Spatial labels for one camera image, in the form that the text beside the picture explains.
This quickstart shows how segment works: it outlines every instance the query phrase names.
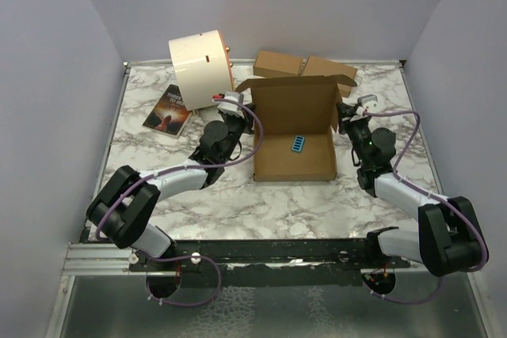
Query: cable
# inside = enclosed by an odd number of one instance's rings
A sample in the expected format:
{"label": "cable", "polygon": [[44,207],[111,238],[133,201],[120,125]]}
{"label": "cable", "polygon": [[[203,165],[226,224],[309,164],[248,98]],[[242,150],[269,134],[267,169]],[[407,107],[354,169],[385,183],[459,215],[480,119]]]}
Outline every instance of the cable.
{"label": "cable", "polygon": [[216,270],[216,274],[217,274],[217,277],[218,277],[218,280],[216,282],[216,288],[215,290],[213,291],[213,294],[211,296],[209,296],[208,298],[205,298],[204,300],[202,301],[198,301],[198,302],[177,302],[177,301],[170,301],[170,300],[167,300],[165,298],[156,298],[152,293],[151,293],[151,289],[150,289],[150,284],[146,281],[146,290],[147,292],[150,294],[150,297],[148,299],[154,299],[158,302],[161,302],[161,303],[164,303],[164,304],[167,304],[167,305],[172,305],[172,306],[180,306],[180,307],[184,307],[184,308],[193,308],[195,306],[202,306],[202,305],[205,305],[207,304],[208,302],[210,302],[211,300],[213,300],[213,298],[215,298],[218,293],[220,292],[220,287],[222,286],[222,274],[220,273],[220,268],[218,266],[218,264],[210,259],[209,257],[207,256],[192,256],[192,255],[187,255],[187,256],[177,256],[177,257],[170,257],[170,258],[166,258],[166,259],[159,259],[157,257],[152,257],[146,253],[144,253],[147,257],[149,257],[151,260],[153,261],[158,261],[160,263],[169,263],[171,261],[179,261],[179,260],[187,260],[187,259],[204,259],[206,261],[208,261],[209,263],[211,263],[213,265],[213,267],[215,268]]}
{"label": "cable", "polygon": [[[398,174],[399,163],[402,160],[403,156],[406,154],[407,150],[409,149],[410,144],[413,142],[417,132],[419,131],[419,127],[421,126],[421,115],[419,115],[418,112],[415,112],[413,110],[389,112],[389,113],[382,113],[382,114],[374,113],[374,112],[367,112],[367,111],[365,111],[363,113],[363,115],[374,116],[374,117],[389,117],[389,116],[400,116],[400,115],[407,115],[407,114],[412,114],[415,116],[416,124],[415,124],[414,130],[412,131],[412,134],[410,134],[409,139],[407,140],[405,146],[403,147],[402,152],[399,154],[398,158],[395,161],[395,164],[393,165],[393,175],[395,176],[395,178],[397,180],[401,181],[403,184],[405,184],[409,188],[413,189],[414,191],[422,194],[423,196],[434,199],[434,200],[444,204],[445,206],[447,206],[459,219],[461,219],[465,223],[465,225],[467,225],[467,227],[470,229],[470,231],[474,234],[474,236],[477,239],[477,242],[481,248],[481,260],[475,267],[469,268],[469,269],[465,270],[465,272],[480,271],[486,265],[487,250],[486,250],[486,243],[484,242],[484,239],[482,238],[481,234],[477,231],[475,226],[472,225],[472,223],[468,220],[468,218],[465,217],[456,207],[452,206],[446,199],[444,199],[440,196],[437,196],[437,195],[427,191],[424,188],[421,188],[420,186],[414,184],[411,181],[408,181],[407,179],[401,177]],[[421,300],[417,300],[417,301],[404,301],[404,300],[400,300],[397,298],[388,297],[385,294],[384,295],[378,294],[374,291],[370,291],[370,293],[372,293],[376,297],[379,297],[383,300],[394,302],[397,304],[420,305],[425,302],[432,301],[436,296],[438,296],[440,294],[440,292],[442,291],[443,285],[444,285],[444,278],[440,277],[436,290],[433,293],[431,293],[430,296],[425,297]]]}
{"label": "cable", "polygon": [[[252,116],[253,120],[255,121],[255,124],[257,125],[257,127],[259,129],[259,139],[257,141],[257,145],[254,147],[254,149],[249,154],[247,154],[244,158],[240,158],[237,161],[230,161],[230,162],[226,162],[224,164],[174,166],[173,168],[164,169],[164,170],[158,172],[158,174],[157,174],[158,176],[163,176],[163,175],[166,175],[166,174],[169,174],[169,173],[172,173],[172,172],[177,172],[178,170],[186,170],[186,169],[216,169],[216,168],[226,168],[228,166],[233,166],[233,165],[237,165],[237,164],[241,164],[242,162],[245,162],[249,158],[253,157],[255,155],[255,153],[259,150],[259,148],[261,147],[262,141],[264,140],[264,129],[262,127],[262,123],[259,120],[258,116],[255,115],[255,113],[252,110],[250,110],[248,107],[246,107],[245,105],[240,104],[240,103],[238,103],[236,101],[231,101],[229,99],[220,99],[220,98],[214,98],[213,100],[216,101],[216,102],[225,102],[225,103],[234,104],[234,105],[242,108],[243,111],[245,111],[250,116]],[[106,211],[106,213],[104,214],[104,217],[102,217],[101,221],[97,225],[97,229],[95,230],[95,238],[98,241],[109,241],[109,239],[101,237],[101,231],[102,231],[102,228],[104,227],[104,224],[107,222],[107,220],[109,219],[109,217],[111,216],[111,214],[116,210],[116,208],[123,202],[123,200],[125,198],[127,198],[135,189],[137,189],[138,186],[140,186],[141,184],[144,184],[146,181],[149,181],[149,180],[153,179],[154,176],[155,176],[155,174],[152,173],[152,174],[149,174],[148,176],[145,176],[145,177],[140,178],[139,180],[137,180]]]}

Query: white cylinder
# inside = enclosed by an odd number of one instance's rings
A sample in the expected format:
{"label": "white cylinder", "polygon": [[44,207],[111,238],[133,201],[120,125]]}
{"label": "white cylinder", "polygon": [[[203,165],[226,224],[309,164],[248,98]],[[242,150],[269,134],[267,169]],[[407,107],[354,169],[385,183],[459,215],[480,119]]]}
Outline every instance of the white cylinder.
{"label": "white cylinder", "polygon": [[169,41],[174,73],[187,110],[213,105],[213,95],[232,90],[229,57],[219,31]]}

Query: table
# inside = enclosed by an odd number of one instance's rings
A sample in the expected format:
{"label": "table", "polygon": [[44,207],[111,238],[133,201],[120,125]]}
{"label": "table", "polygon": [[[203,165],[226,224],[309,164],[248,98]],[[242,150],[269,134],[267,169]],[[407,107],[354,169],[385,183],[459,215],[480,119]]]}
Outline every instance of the table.
{"label": "table", "polygon": [[[385,110],[411,108],[399,63],[360,64],[355,88],[345,102],[374,93]],[[251,65],[233,67],[234,84],[252,78]],[[131,68],[103,177],[122,165],[136,170],[180,164],[195,149],[206,123],[218,120],[216,108],[193,115],[179,139],[143,127],[143,121],[169,84],[177,83],[171,65]],[[399,152],[414,127],[412,116],[378,118],[376,127],[397,134]],[[243,154],[251,136],[242,137]],[[385,226],[416,229],[416,222],[391,204],[360,189],[346,136],[334,134],[338,175],[330,182],[256,183],[251,161],[227,168],[211,187],[186,192],[157,204],[151,223],[175,239],[285,239],[363,237]],[[421,136],[400,165],[411,180],[436,190]],[[94,227],[90,240],[94,239]]]}

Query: metal frame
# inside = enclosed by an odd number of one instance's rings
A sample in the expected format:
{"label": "metal frame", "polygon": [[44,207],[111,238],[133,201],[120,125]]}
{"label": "metal frame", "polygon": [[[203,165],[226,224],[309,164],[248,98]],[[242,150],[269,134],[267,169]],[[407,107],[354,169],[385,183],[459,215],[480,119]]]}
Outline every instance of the metal frame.
{"label": "metal frame", "polygon": [[[238,65],[251,65],[254,63],[253,59],[232,59],[231,62],[233,64]],[[413,98],[410,94],[410,89],[407,86],[405,72],[403,70],[402,64],[399,61],[395,60],[386,60],[386,61],[353,61],[353,60],[341,60],[341,63],[348,64],[356,64],[356,65],[367,65],[367,64],[377,64],[377,65],[396,65],[401,72],[403,83],[406,87],[406,91],[409,95],[409,100],[414,108]],[[170,59],[162,59],[162,60],[151,60],[151,61],[138,61],[138,62],[128,62],[124,63],[125,74],[124,80],[121,87],[121,94],[116,105],[115,116],[111,125],[111,130],[109,131],[109,136],[107,140],[107,146],[105,149],[104,156],[101,161],[101,167],[99,176],[97,178],[97,185],[95,187],[94,196],[98,193],[101,186],[101,181],[104,176],[105,166],[107,163],[107,159],[109,156],[109,147],[111,141],[114,136],[114,132],[116,130],[116,124],[118,122],[120,116],[120,107],[124,99],[125,89],[128,83],[128,75],[130,74],[130,69],[133,66],[163,66],[166,64],[171,64],[172,61]],[[431,157],[431,153],[428,148],[428,144],[426,142],[425,134],[421,128],[420,130],[422,141],[428,155],[429,164],[432,169],[433,176],[435,177],[436,187],[440,193],[442,193],[442,187],[440,185],[440,180],[438,177],[438,173],[436,167],[434,165],[433,159]],[[48,331],[46,334],[46,338],[54,338],[60,336],[63,328],[63,323],[65,321],[65,316],[67,315],[67,308],[69,306],[69,302],[71,299],[72,288],[74,286],[75,276],[86,276],[86,275],[146,275],[146,272],[130,272],[128,270],[129,262],[128,258],[131,254],[130,249],[119,250],[115,245],[110,244],[78,244],[78,245],[70,245],[67,250],[67,257],[65,259],[65,263],[63,266],[62,279],[60,282],[59,291],[55,300],[55,306],[53,308],[53,312],[51,314],[51,320],[49,323]],[[425,270],[421,266],[415,266],[407,269],[397,269],[396,271],[403,272],[419,272]],[[148,272],[150,276],[156,275],[175,275],[175,272]],[[471,283],[471,288],[473,290],[475,300],[478,305],[479,312],[481,314],[482,323],[486,328],[486,333],[490,338],[500,338],[501,330],[496,318],[496,313],[494,312],[494,308],[491,305],[489,298],[487,297],[487,290],[484,280],[480,274],[469,274],[469,280]]]}

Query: gray floor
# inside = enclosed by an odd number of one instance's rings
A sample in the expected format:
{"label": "gray floor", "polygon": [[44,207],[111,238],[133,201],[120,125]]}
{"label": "gray floor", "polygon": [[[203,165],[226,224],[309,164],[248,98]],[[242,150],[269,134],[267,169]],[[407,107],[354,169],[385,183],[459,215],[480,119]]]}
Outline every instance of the gray floor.
{"label": "gray floor", "polygon": [[[416,299],[431,293],[428,273],[398,274],[393,295]],[[185,290],[180,300],[202,297]],[[147,301],[144,278],[76,279],[63,337],[486,337],[467,276],[448,276],[444,291],[423,306],[374,298],[363,287],[225,288],[207,306],[193,309]]]}

